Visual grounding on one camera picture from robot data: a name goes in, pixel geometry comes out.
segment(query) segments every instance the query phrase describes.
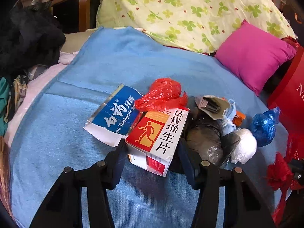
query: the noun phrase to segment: teal cloth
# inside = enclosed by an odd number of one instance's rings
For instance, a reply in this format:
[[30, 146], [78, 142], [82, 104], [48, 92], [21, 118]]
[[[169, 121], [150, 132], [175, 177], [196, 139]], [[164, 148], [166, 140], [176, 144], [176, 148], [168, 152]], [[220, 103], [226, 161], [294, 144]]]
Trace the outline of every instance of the teal cloth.
[[7, 130], [7, 123], [4, 122], [5, 114], [6, 114], [6, 105], [9, 100], [9, 84], [7, 80], [2, 77], [0, 80], [0, 135], [4, 136]]

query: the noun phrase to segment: pink cloth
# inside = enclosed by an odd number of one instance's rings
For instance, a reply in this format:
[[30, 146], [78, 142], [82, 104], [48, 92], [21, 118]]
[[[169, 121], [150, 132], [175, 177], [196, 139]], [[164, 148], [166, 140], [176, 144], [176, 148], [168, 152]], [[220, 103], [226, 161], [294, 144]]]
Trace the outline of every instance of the pink cloth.
[[222, 43], [215, 58], [259, 95], [278, 67], [295, 54], [291, 45], [244, 20]]
[[60, 71], [62, 71], [67, 64], [74, 59], [78, 52], [73, 52], [73, 54], [60, 52], [60, 58], [58, 64], [48, 68], [43, 74], [39, 75], [33, 81], [30, 81], [27, 85], [26, 96], [23, 100], [23, 103], [18, 108], [13, 119], [9, 122], [7, 131], [4, 135], [4, 140], [6, 144], [11, 147], [15, 133], [19, 127], [19, 124], [27, 112], [28, 108], [31, 106], [32, 102], [40, 91], [52, 80]]

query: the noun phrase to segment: pillow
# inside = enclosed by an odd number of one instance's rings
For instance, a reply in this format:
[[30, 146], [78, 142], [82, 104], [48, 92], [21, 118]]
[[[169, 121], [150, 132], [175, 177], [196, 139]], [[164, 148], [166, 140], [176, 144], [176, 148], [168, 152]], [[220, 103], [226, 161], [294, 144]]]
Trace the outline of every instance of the pillow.
[[295, 54], [291, 45], [244, 20], [222, 43], [215, 58], [258, 96], [278, 67]]

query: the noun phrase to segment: blue plastic bag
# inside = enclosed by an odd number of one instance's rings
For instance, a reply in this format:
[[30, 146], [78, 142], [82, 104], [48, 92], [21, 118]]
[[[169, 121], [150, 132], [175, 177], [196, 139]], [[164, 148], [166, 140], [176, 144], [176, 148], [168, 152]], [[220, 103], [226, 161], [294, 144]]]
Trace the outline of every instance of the blue plastic bag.
[[280, 108], [276, 107], [263, 114], [256, 114], [249, 126], [249, 130], [256, 138], [257, 146], [266, 146], [276, 135], [275, 124], [279, 123]]

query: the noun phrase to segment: yellow fabric with green clover pattern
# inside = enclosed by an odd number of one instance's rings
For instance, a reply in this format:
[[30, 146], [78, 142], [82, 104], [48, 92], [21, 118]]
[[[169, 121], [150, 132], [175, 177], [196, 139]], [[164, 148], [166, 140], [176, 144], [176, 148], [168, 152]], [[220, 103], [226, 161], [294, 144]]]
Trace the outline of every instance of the yellow fabric with green clover pattern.
[[96, 25], [143, 28], [163, 45], [212, 53], [244, 19], [278, 38], [295, 36], [271, 0], [101, 0]]

